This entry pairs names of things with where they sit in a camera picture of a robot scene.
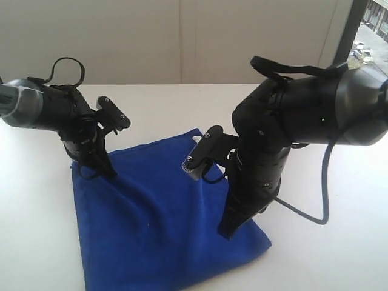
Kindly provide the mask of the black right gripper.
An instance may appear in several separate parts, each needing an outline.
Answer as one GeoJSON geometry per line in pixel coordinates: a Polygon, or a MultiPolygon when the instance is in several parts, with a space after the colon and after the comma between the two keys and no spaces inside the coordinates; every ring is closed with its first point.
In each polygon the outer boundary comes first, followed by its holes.
{"type": "Polygon", "coordinates": [[[231,240],[236,231],[273,201],[278,194],[288,149],[278,153],[238,149],[228,168],[229,190],[218,234],[231,240]]]}

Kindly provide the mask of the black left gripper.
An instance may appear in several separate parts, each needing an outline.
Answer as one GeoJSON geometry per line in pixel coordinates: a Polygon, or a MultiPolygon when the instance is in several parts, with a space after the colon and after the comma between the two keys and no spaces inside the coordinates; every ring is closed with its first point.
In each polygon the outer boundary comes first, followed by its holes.
{"type": "Polygon", "coordinates": [[[96,121],[72,121],[59,129],[59,137],[69,157],[81,167],[96,167],[107,178],[117,176],[105,148],[96,121]]]}

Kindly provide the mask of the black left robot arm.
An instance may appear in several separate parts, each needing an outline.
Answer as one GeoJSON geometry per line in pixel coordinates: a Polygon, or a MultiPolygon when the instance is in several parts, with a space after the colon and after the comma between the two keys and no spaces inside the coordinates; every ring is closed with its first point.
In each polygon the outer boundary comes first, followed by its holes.
{"type": "Polygon", "coordinates": [[[32,79],[1,84],[1,119],[11,127],[55,132],[82,178],[114,178],[105,149],[112,131],[73,85],[44,85],[32,79]]]}

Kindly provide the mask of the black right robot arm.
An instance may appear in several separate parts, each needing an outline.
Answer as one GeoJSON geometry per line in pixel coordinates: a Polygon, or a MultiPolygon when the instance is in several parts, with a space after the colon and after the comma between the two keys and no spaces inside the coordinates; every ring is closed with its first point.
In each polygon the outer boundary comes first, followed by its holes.
{"type": "Polygon", "coordinates": [[[369,146],[387,133],[387,76],[364,66],[332,78],[266,80],[232,113],[238,134],[226,172],[229,182],[218,233],[230,239],[250,218],[278,201],[281,175],[294,147],[324,144],[323,214],[296,213],[324,225],[329,219],[328,167],[335,145],[369,146]]]}

